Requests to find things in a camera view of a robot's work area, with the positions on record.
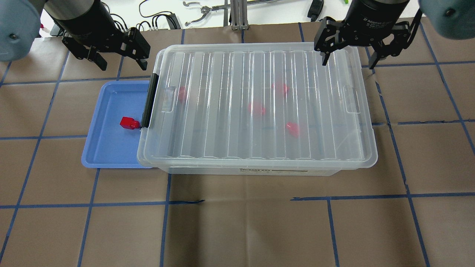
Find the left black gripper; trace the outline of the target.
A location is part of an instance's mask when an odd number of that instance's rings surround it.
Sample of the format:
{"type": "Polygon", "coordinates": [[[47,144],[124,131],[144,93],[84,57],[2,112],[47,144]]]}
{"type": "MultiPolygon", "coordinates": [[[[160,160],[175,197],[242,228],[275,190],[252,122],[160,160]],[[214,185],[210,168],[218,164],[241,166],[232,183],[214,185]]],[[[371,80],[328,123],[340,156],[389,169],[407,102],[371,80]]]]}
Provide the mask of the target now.
{"type": "Polygon", "coordinates": [[[151,46],[137,28],[130,28],[127,32],[115,29],[112,33],[103,33],[80,39],[66,33],[62,43],[78,59],[86,59],[95,63],[102,71],[107,69],[107,61],[100,55],[102,53],[117,53],[136,60],[141,70],[146,71],[151,46]]]}

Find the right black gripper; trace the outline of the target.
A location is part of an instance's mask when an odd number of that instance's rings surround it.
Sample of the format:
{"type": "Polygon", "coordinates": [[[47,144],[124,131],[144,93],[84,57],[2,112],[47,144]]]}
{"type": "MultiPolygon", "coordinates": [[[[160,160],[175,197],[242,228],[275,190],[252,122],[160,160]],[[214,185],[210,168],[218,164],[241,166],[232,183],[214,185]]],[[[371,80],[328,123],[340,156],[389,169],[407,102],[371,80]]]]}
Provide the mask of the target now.
{"type": "Polygon", "coordinates": [[[322,65],[326,66],[331,53],[348,46],[373,47],[369,57],[369,69],[390,54],[400,54],[413,41],[412,27],[409,22],[395,23],[388,29],[371,29],[367,22],[352,26],[345,20],[337,21],[324,17],[314,38],[314,50],[322,52],[322,65]]]}

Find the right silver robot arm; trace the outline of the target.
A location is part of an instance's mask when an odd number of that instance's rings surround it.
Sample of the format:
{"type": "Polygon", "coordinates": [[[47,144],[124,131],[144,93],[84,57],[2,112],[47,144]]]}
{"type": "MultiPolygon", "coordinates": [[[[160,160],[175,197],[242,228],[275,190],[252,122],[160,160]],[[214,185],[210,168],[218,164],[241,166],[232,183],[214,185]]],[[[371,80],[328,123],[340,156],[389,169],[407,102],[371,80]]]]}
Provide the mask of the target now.
{"type": "Polygon", "coordinates": [[[368,67],[388,56],[399,56],[417,34],[426,16],[439,35],[453,40],[474,38],[473,0],[420,0],[412,22],[398,22],[407,0],[353,0],[342,21],[324,17],[314,38],[314,50],[326,65],[331,54],[345,47],[372,47],[368,67]]]}

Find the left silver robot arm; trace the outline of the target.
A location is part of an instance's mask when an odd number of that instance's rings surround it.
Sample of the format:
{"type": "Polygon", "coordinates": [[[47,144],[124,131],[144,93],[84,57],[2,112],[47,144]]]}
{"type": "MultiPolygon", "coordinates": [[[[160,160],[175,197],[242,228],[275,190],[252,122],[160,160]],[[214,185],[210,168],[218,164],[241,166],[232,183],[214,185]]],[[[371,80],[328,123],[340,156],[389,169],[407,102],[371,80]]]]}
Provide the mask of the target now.
{"type": "Polygon", "coordinates": [[[117,27],[100,0],[2,0],[0,2],[1,61],[23,59],[39,36],[45,12],[62,31],[62,43],[74,57],[95,63],[102,71],[102,53],[134,59],[147,69],[150,45],[135,27],[117,27]]]}

